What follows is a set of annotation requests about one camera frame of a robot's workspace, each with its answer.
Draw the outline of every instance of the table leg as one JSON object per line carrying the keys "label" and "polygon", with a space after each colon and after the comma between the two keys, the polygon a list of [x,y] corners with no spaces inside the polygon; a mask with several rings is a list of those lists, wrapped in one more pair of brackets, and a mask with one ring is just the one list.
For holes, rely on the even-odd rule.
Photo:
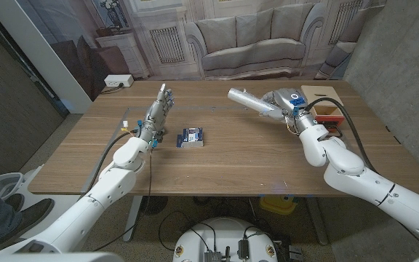
{"label": "table leg", "polygon": [[[125,226],[125,231],[127,229],[129,229],[131,226],[133,226],[135,224],[135,222],[137,221],[138,212],[140,211],[140,205],[142,204],[142,198],[143,198],[143,196],[134,196],[134,198],[132,200],[132,205],[130,206],[129,217],[127,219],[127,224]],[[132,234],[133,234],[134,230],[135,230],[135,228],[128,231],[122,237],[124,242],[132,241]]]}
{"label": "table leg", "polygon": [[321,211],[319,210],[318,199],[316,199],[316,197],[308,197],[306,199],[306,205],[308,206],[308,211],[310,212],[311,221],[313,222],[319,244],[327,245],[329,240],[327,239],[326,227],[324,226]]}

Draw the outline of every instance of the person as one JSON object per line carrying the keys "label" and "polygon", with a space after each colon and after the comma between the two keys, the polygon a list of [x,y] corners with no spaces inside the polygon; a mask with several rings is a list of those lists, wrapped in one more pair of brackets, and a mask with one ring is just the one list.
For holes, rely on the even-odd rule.
{"label": "person", "polygon": [[43,199],[20,211],[23,195],[13,194],[6,201],[0,198],[0,245],[12,241],[43,220],[54,205],[52,199]]}

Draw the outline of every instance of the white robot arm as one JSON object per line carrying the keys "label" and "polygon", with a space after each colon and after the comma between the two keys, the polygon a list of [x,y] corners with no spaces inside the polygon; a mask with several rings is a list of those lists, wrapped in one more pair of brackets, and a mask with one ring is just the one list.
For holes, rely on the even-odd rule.
{"label": "white robot arm", "polygon": [[365,167],[363,160],[349,151],[339,138],[325,140],[329,132],[308,112],[300,92],[281,89],[260,100],[245,90],[233,88],[228,97],[291,126],[302,141],[309,164],[321,167],[329,161],[324,174],[328,185],[372,203],[419,235],[419,194]]}
{"label": "white robot arm", "polygon": [[95,186],[46,230],[1,250],[0,254],[77,250],[101,214],[135,185],[153,143],[162,139],[166,116],[173,104],[172,91],[163,84],[137,134],[114,153],[112,163],[101,172]]}

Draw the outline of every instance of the wooden table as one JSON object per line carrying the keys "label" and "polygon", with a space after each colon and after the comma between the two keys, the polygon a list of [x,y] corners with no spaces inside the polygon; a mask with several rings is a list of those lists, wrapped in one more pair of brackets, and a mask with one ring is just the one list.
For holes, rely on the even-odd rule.
{"label": "wooden table", "polygon": [[[303,84],[333,86],[350,113],[366,152],[378,172],[419,193],[419,164],[387,131],[385,125],[342,81],[205,81],[173,82],[175,107],[167,117],[167,135],[153,151],[152,195],[259,196],[294,194],[303,197],[341,197],[328,186],[325,167],[312,167],[303,147],[286,126],[259,117],[229,100],[232,87],[246,88],[257,97],[282,87]],[[61,143],[29,186],[35,194],[79,194],[127,108],[133,124],[143,118],[161,82],[135,82],[111,95],[101,95]],[[177,134],[186,127],[203,127],[204,147],[176,148]],[[349,126],[340,127],[358,152]],[[126,139],[120,140],[106,157]],[[137,177],[131,194],[148,194],[149,169]]]}

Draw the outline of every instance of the wall mural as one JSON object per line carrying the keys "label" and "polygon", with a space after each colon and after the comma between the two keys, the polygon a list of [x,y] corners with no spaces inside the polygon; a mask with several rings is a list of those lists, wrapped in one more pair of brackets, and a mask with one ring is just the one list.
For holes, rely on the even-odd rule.
{"label": "wall mural", "polygon": [[17,1],[92,100],[109,74],[135,80],[328,79],[353,52],[372,4]]}

